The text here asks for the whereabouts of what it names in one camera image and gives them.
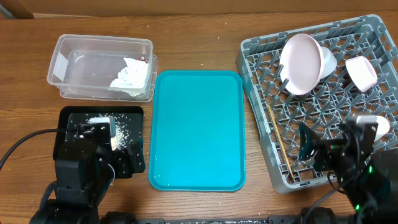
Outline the wooden chopstick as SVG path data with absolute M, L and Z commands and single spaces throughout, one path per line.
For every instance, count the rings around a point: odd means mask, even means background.
M 276 123 L 276 120 L 275 120 L 275 117 L 274 117 L 273 110 L 272 110 L 272 108 L 271 108 L 270 105 L 267 105 L 267 107 L 268 107 L 268 110 L 269 110 L 269 112 L 270 112 L 270 114 L 271 114 L 271 120 L 272 120 L 272 123 L 273 123 L 273 125 L 274 125 L 274 129 L 275 129 L 275 132 L 276 132 L 276 135 L 277 135 L 277 139 L 278 139 L 278 142 L 279 142 L 281 151 L 282 151 L 282 155 L 283 155 L 283 157 L 284 157 L 285 164 L 287 165 L 287 168 L 288 168 L 288 170 L 289 170 L 290 176 L 291 176 L 291 178 L 293 179 L 293 178 L 294 178 L 294 176 L 293 176 L 293 171 L 292 171 L 292 168 L 291 168 L 291 166 L 290 166 L 290 163 L 289 163 L 289 160 L 288 160 L 288 157 L 287 157 L 287 153 L 286 153 L 285 148 L 284 148 L 284 144 L 283 144 L 283 142 L 282 142 L 282 138 L 281 138 L 279 129 L 278 129 L 278 127 L 277 127 L 277 123 Z

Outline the white paper cup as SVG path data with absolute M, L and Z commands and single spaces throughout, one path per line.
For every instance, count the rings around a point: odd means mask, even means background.
M 380 138 L 382 138 L 390 130 L 390 123 L 385 117 L 376 116 L 376 122 L 377 122 L 377 131 L 374 141 L 377 141 Z

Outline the white round plate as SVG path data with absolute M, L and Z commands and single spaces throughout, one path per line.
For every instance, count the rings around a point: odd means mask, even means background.
M 279 65 L 281 80 L 288 79 L 285 88 L 295 95 L 305 95 L 321 79 L 324 59 L 319 43 L 307 34 L 291 37 L 282 49 Z

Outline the bowl with rice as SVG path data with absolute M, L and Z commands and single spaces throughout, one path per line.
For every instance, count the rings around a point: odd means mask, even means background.
M 324 61 L 322 78 L 326 78 L 335 71 L 335 68 L 337 66 L 337 61 L 333 53 L 328 48 L 321 47 L 321 49 L 323 52 L 323 61 Z

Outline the white napkin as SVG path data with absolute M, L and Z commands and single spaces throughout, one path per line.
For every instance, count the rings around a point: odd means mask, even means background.
M 145 60 L 137 60 L 134 58 L 124 57 L 126 66 L 118 72 L 118 76 L 114 79 L 110 87 L 122 88 L 132 97 L 142 95 L 146 92 L 147 72 L 149 64 Z

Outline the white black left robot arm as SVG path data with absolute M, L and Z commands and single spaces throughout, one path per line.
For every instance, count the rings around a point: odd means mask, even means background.
M 98 206 L 115 179 L 145 170 L 142 141 L 113 150 L 109 141 L 84 138 L 64 142 L 55 160 L 56 181 L 44 192 L 31 223 L 137 223 L 131 213 L 108 212 Z

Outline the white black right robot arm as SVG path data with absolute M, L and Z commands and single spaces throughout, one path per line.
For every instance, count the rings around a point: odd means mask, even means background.
M 301 211 L 301 223 L 397 223 L 397 150 L 376 152 L 373 144 L 389 131 L 381 116 L 356 115 L 340 123 L 342 138 L 323 140 L 300 123 L 301 161 L 313 158 L 316 171 L 335 175 L 333 190 Z M 348 198 L 355 213 L 339 217 L 320 204 L 335 192 Z

